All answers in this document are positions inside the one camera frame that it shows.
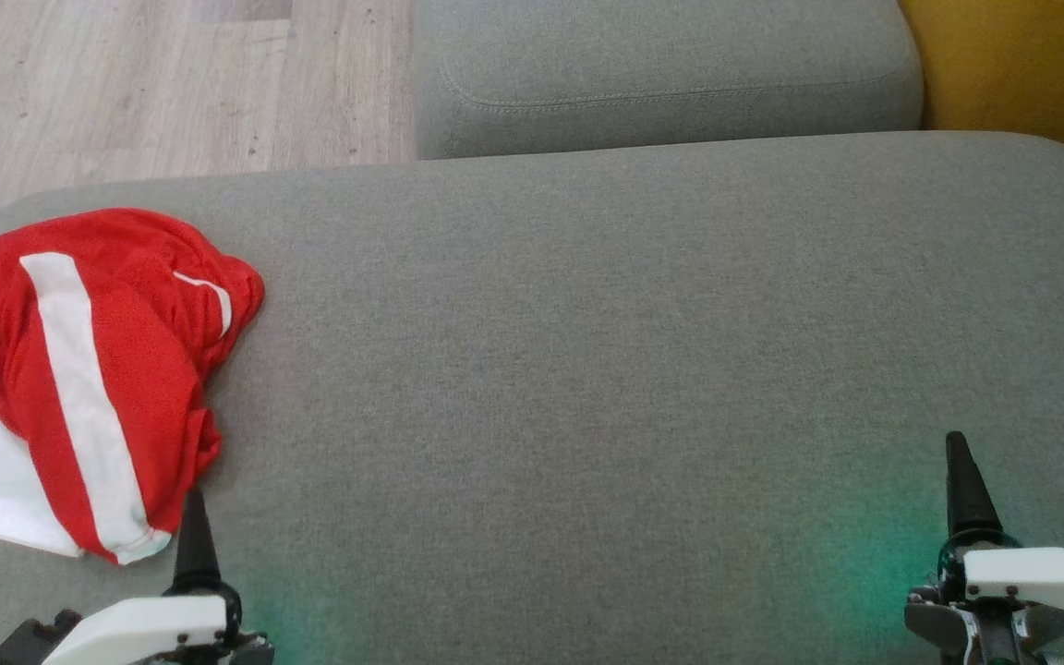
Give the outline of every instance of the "clothing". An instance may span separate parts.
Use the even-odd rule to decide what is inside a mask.
[[[115,207],[1,235],[0,500],[30,468],[10,454],[26,446],[78,548],[118,564],[160,551],[220,450],[203,381],[262,299],[252,268],[163,214]]]

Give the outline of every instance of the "gray fabric surface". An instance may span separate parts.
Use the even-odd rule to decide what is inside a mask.
[[[265,277],[204,489],[283,664],[934,664],[900,626],[967,433],[1064,546],[1064,147],[870,134],[35,195]],[[0,543],[0,639],[155,594]]]
[[[414,31],[423,159],[920,121],[896,0],[422,0]]]

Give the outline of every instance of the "couch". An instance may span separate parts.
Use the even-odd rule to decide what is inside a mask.
[[[615,4],[569,3],[582,30],[615,34],[582,16],[610,10],[667,51]],[[152,207],[265,277],[210,387],[226,442],[202,487],[246,627],[279,662],[937,662],[902,605],[946,535],[949,430],[1011,533],[1064,547],[1064,146],[913,130],[894,3],[846,3],[831,38],[794,3],[733,5],[760,26],[736,37],[807,31],[782,38],[814,71],[738,71],[745,50],[675,9],[668,30],[698,37],[676,50],[729,59],[751,93],[544,117],[423,96],[427,156],[543,154],[93,185],[0,211],[1,234]],[[427,54],[514,38],[508,18],[578,30],[553,14],[566,3],[435,7],[498,22],[437,33],[427,14]],[[650,87],[684,71],[550,45],[578,71],[595,54],[645,67]],[[562,65],[519,47],[515,87],[470,63],[482,51],[460,71],[495,100],[556,95],[529,72]],[[600,67],[562,94],[637,81]],[[898,73],[880,89],[758,92],[882,71]],[[157,594],[170,570],[0,543],[0,641]]]

